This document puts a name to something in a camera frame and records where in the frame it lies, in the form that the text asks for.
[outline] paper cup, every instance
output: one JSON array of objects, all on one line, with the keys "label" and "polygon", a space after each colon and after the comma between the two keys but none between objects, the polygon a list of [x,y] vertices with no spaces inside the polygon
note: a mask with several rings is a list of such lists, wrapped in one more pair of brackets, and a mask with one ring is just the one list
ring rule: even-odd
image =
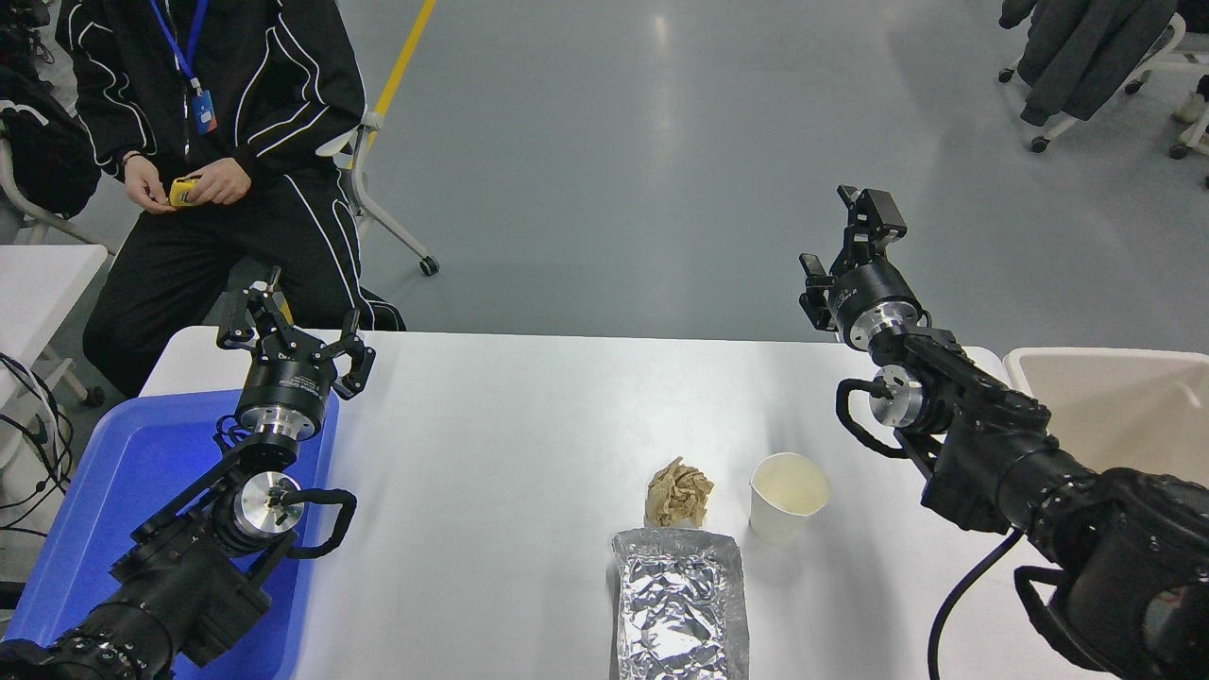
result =
[{"label": "paper cup", "polygon": [[798,535],[806,519],[831,499],[831,482],[818,463],[798,454],[775,454],[752,473],[752,531],[769,543]]}]

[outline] person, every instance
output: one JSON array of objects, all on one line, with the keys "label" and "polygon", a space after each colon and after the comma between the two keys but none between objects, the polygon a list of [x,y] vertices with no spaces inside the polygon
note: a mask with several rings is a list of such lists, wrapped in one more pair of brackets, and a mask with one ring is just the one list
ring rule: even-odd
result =
[{"label": "person", "polygon": [[[172,335],[201,323],[250,255],[282,267],[294,322],[403,330],[360,287],[354,219],[331,156],[365,94],[334,0],[64,0],[96,162],[143,212],[83,333],[121,392],[141,390]],[[177,178],[192,207],[169,204]]]}]

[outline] aluminum foil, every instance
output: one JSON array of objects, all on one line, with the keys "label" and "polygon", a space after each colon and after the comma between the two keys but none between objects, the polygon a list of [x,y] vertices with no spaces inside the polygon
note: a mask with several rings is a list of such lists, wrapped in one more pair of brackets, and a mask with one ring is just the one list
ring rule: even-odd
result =
[{"label": "aluminum foil", "polygon": [[613,537],[620,575],[620,680],[747,680],[744,565],[730,536],[631,529]]}]

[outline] brown crumpled paper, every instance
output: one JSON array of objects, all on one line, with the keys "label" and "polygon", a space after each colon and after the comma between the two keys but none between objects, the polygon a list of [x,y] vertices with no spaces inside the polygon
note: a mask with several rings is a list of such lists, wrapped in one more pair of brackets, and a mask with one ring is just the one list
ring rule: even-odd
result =
[{"label": "brown crumpled paper", "polygon": [[695,467],[681,465],[683,456],[655,473],[647,485],[647,521],[655,526],[671,526],[690,519],[700,528],[705,519],[705,501],[713,483]]}]

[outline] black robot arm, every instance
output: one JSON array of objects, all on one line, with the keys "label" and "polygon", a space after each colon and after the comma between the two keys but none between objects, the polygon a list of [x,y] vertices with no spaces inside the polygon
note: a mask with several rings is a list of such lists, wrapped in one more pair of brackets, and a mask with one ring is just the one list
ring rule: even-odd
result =
[{"label": "black robot arm", "polygon": [[[279,273],[274,267],[267,284],[242,290],[219,330],[220,347],[253,356],[233,415],[242,434],[231,442],[219,428],[219,462],[131,534],[134,548],[110,571],[120,588],[83,622],[45,649],[0,642],[0,680],[168,680],[178,653],[206,665],[268,611],[261,586],[282,560],[340,546],[357,499],[301,489],[284,471],[299,443],[323,428],[329,392],[360,392],[375,355],[357,335],[355,311],[332,344],[295,328]],[[341,376],[334,359],[342,355],[351,368]],[[306,503],[340,506],[319,546],[295,544]],[[245,570],[232,563],[243,555],[256,555]]]},{"label": "black robot arm", "polygon": [[[869,353],[872,381],[845,380],[840,421],[868,448],[910,459],[922,505],[967,530],[1023,531],[1058,569],[1017,570],[1029,618],[1072,663],[1129,680],[1209,674],[1209,491],[1128,468],[1097,474],[1048,433],[1049,410],[977,368],[931,328],[886,246],[907,229],[889,194],[840,186],[849,209],[831,270],[803,254],[799,301],[820,330]],[[854,391],[901,449],[849,413]],[[1054,586],[1042,601],[1034,583]]]}]

